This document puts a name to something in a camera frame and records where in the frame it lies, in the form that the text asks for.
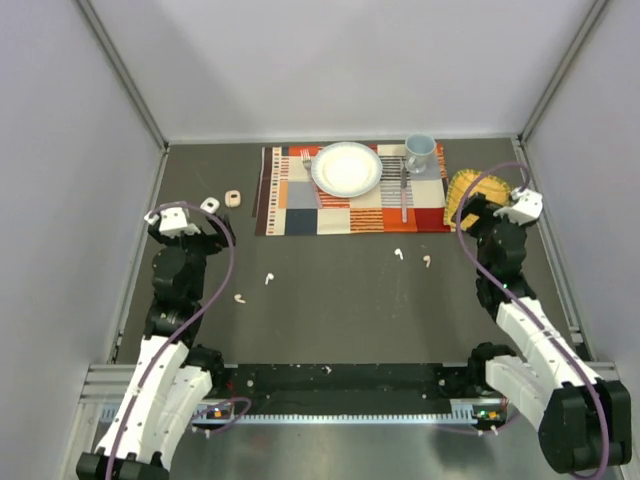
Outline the white earbud charging case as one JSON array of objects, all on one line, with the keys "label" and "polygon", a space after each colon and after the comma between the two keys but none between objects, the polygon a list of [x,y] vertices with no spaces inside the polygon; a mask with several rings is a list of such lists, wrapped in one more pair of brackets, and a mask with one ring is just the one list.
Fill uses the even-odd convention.
[{"label": "white earbud charging case", "polygon": [[200,205],[200,208],[209,214],[215,214],[219,207],[220,202],[214,197],[206,198]]}]

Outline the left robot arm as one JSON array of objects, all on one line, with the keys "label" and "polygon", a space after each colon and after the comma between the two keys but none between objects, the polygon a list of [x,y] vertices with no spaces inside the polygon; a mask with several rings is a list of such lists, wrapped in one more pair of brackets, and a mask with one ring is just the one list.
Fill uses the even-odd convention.
[{"label": "left robot arm", "polygon": [[148,234],[161,245],[152,261],[153,297],[135,370],[109,429],[81,454],[80,479],[166,479],[175,450],[205,396],[226,387],[222,355],[196,344],[207,308],[207,259],[236,245],[228,216],[202,207],[211,232],[184,208],[148,214]]}]

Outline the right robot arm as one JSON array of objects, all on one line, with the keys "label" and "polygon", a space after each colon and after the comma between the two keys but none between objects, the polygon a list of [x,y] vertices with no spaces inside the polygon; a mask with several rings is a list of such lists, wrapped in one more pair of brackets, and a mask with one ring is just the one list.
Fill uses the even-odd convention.
[{"label": "right robot arm", "polygon": [[505,206],[475,193],[454,215],[476,218],[466,231],[477,246],[477,298],[515,344],[476,347],[466,380],[478,395],[497,391],[509,400],[536,429],[555,472],[598,473],[631,460],[631,396],[571,349],[525,279],[527,229],[541,212],[541,195],[526,189],[513,191]]}]

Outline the beige earbud charging case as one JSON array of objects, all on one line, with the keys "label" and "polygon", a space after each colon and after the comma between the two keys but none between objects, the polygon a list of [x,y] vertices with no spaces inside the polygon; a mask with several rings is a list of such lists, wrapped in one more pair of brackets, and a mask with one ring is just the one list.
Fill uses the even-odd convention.
[{"label": "beige earbud charging case", "polygon": [[242,196],[238,190],[228,190],[224,196],[225,205],[227,208],[237,208],[242,203]]}]

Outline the yellow woven cloth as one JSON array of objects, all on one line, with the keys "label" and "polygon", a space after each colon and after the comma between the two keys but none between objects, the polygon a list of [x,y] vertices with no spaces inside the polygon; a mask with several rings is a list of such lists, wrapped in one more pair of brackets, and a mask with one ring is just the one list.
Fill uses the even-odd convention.
[{"label": "yellow woven cloth", "polygon": [[[449,226],[452,231],[456,230],[455,214],[461,205],[462,196],[480,174],[479,170],[463,169],[456,172],[450,179],[444,209],[444,224]],[[495,175],[489,175],[478,183],[469,196],[482,193],[489,201],[504,206],[510,199],[510,192],[511,187],[505,180]]]}]

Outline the patchwork placemat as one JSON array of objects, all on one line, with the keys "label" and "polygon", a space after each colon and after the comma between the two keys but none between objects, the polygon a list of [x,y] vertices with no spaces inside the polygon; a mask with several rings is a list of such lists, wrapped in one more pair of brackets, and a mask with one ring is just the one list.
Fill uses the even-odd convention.
[{"label": "patchwork placemat", "polygon": [[407,216],[402,216],[400,168],[402,144],[371,144],[382,163],[380,182],[355,198],[316,193],[301,153],[319,153],[320,145],[262,149],[253,216],[258,236],[316,236],[364,233],[446,233],[448,174],[442,143],[437,159],[420,174],[407,175]]}]

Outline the light blue cup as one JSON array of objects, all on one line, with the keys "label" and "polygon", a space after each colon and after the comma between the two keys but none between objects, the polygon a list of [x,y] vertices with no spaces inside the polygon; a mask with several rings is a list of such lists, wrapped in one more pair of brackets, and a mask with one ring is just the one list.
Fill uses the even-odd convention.
[{"label": "light blue cup", "polygon": [[437,142],[426,134],[412,134],[405,141],[405,166],[410,173],[421,174],[437,164]]}]

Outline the silver fork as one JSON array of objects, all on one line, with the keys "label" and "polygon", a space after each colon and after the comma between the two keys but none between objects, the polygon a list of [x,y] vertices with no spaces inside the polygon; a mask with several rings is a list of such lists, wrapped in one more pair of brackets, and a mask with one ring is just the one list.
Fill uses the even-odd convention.
[{"label": "silver fork", "polygon": [[323,207],[322,198],[319,193],[319,188],[316,185],[316,182],[312,175],[312,158],[308,149],[301,150],[301,159],[302,159],[303,166],[307,171],[309,181],[314,192],[317,208],[321,209]]}]

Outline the white plate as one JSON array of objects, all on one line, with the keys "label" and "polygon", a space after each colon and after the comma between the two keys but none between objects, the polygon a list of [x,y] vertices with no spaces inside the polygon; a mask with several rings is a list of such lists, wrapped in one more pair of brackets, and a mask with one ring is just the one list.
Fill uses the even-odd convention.
[{"label": "white plate", "polygon": [[382,170],[378,154],[357,142],[324,146],[312,160],[312,175],[318,188],[339,198],[368,193],[380,182]]}]

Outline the pink handled knife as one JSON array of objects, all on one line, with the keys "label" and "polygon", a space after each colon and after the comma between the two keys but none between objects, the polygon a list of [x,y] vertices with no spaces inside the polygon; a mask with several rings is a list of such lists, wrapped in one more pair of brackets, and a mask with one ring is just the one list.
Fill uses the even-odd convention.
[{"label": "pink handled knife", "polygon": [[401,189],[401,220],[403,224],[408,223],[408,201],[407,201],[407,170],[406,166],[402,165],[400,174],[400,189]]}]

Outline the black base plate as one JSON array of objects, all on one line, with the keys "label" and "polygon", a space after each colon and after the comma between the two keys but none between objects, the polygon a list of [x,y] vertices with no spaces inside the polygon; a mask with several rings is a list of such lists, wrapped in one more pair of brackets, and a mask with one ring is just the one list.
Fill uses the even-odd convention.
[{"label": "black base plate", "polygon": [[253,415],[391,415],[449,413],[476,389],[462,364],[240,364],[212,394],[249,398]]}]

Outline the aluminium frame rail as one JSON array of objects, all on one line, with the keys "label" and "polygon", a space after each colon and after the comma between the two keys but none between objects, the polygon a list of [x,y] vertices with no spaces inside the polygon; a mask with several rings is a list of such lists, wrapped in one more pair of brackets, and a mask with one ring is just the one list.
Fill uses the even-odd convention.
[{"label": "aluminium frame rail", "polygon": [[133,377],[135,365],[90,365],[81,390],[82,401],[106,402],[124,396]]}]

